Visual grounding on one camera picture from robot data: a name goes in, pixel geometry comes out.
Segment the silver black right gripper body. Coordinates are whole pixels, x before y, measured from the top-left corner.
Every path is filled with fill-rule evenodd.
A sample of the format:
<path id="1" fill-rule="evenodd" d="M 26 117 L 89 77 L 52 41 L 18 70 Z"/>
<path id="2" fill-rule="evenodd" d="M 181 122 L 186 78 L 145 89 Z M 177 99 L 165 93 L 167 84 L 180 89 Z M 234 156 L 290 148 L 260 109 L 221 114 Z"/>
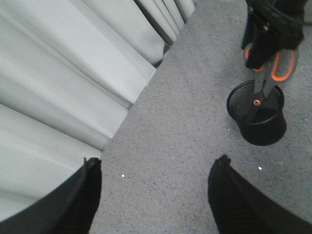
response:
<path id="1" fill-rule="evenodd" d="M 304 0 L 247 0 L 246 3 L 271 25 L 304 25 Z"/>

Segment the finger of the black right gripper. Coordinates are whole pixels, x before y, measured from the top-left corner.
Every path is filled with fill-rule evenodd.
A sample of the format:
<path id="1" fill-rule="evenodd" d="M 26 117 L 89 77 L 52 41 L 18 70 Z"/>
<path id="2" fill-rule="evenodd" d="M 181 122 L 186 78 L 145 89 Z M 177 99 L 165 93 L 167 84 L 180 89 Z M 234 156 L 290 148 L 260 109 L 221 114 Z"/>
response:
<path id="1" fill-rule="evenodd" d="M 280 24 L 278 33 L 278 46 L 282 49 L 295 50 L 304 38 L 303 26 L 295 23 Z"/>
<path id="2" fill-rule="evenodd" d="M 251 46 L 249 57 L 245 65 L 248 68 L 258 69 L 278 51 L 277 32 L 260 21 L 256 16 L 248 14 L 241 48 Z"/>

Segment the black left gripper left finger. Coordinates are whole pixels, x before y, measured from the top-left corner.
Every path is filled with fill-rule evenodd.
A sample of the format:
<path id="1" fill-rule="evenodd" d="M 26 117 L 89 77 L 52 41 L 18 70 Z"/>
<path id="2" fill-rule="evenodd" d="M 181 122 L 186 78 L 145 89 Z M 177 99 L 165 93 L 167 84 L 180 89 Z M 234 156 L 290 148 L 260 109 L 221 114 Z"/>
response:
<path id="1" fill-rule="evenodd" d="M 2 234 L 87 234 L 101 195 L 101 161 L 84 160 L 64 183 L 0 223 Z"/>

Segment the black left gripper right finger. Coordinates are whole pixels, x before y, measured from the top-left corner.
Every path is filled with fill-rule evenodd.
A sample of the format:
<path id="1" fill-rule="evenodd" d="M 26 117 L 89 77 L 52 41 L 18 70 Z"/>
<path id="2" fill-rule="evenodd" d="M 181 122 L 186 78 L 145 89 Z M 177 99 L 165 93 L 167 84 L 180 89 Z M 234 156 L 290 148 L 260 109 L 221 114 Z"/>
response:
<path id="1" fill-rule="evenodd" d="M 250 184 L 222 155 L 208 176 L 208 202 L 221 234 L 310 234 L 312 225 Z"/>

